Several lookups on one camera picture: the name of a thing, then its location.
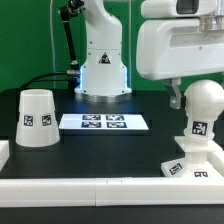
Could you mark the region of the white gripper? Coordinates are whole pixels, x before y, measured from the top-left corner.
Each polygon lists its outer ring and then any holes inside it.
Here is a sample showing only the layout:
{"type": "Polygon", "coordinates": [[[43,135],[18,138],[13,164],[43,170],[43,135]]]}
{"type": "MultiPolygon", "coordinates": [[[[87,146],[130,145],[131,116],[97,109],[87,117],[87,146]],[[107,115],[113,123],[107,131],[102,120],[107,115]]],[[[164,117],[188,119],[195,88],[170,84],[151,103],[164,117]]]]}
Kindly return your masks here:
{"type": "Polygon", "coordinates": [[[181,109],[180,77],[224,70],[224,31],[200,31],[198,19],[148,20],[139,29],[136,67],[146,79],[165,79],[170,107],[181,109]]]}

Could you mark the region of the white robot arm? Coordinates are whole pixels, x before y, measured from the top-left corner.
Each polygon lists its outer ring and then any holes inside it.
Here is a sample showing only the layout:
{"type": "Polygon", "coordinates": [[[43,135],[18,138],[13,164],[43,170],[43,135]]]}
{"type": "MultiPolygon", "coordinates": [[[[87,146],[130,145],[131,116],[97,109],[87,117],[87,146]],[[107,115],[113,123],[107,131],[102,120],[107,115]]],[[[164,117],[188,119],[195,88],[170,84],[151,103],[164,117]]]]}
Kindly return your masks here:
{"type": "MultiPolygon", "coordinates": [[[[84,0],[80,11],[87,47],[76,94],[109,102],[129,95],[121,22],[106,11],[104,0],[84,0]]],[[[140,15],[146,21],[137,34],[137,72],[162,80],[170,105],[178,109],[183,77],[224,70],[224,0],[143,0],[140,15]]]]}

